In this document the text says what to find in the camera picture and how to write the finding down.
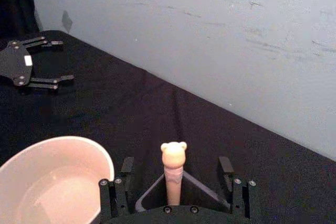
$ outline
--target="bowl rim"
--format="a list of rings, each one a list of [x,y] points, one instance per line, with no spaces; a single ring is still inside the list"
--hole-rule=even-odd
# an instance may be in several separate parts
[[[106,158],[108,164],[109,164],[109,168],[110,168],[110,177],[108,178],[109,181],[113,181],[114,180],[114,166],[113,166],[113,162],[112,159],[109,155],[109,153],[105,150],[104,147],[102,147],[100,144],[98,144],[97,142],[88,139],[86,137],[81,137],[81,136],[58,136],[58,137],[53,137],[53,138],[49,138],[46,140],[42,140],[38,143],[35,143],[33,145],[28,146],[27,148],[23,149],[22,151],[18,152],[17,154],[15,154],[13,157],[11,157],[9,160],[7,160],[1,167],[0,167],[0,174],[2,173],[2,171],[4,171],[12,162],[16,161],[22,154],[29,152],[31,149],[34,149],[36,147],[39,147],[41,145],[45,145],[49,142],[56,142],[56,141],[60,141],[60,140],[76,140],[76,141],[82,141],[85,142],[87,144],[92,145],[93,147],[95,147],[96,149],[98,149]],[[100,206],[98,207],[97,211],[94,213],[94,216],[92,216],[92,218],[87,222],[87,224],[92,223],[99,215],[100,213]]]

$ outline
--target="black curtain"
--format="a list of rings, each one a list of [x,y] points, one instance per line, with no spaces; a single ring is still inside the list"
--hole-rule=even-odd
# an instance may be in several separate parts
[[[34,0],[0,0],[0,38],[38,31]]]

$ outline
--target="black tablecloth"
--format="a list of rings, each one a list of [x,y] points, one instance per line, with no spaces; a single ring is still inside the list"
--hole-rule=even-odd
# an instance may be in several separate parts
[[[41,35],[65,46],[33,55],[35,76],[74,74],[75,82],[57,95],[21,95],[0,79],[0,165],[47,138],[87,137],[109,152],[116,172],[135,157],[135,201],[163,173],[160,145],[185,141],[185,170],[215,192],[219,156],[255,179],[264,223],[336,223],[332,160],[60,31],[21,39]]]

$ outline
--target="white bowl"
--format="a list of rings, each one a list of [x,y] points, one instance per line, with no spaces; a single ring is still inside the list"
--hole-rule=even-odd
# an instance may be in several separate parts
[[[0,223],[96,222],[102,178],[114,180],[114,168],[98,143],[62,136],[34,144],[0,167]]]

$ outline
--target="white wall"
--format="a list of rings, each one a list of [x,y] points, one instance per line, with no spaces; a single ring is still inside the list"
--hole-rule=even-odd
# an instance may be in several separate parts
[[[35,0],[60,29],[336,160],[336,0]]]

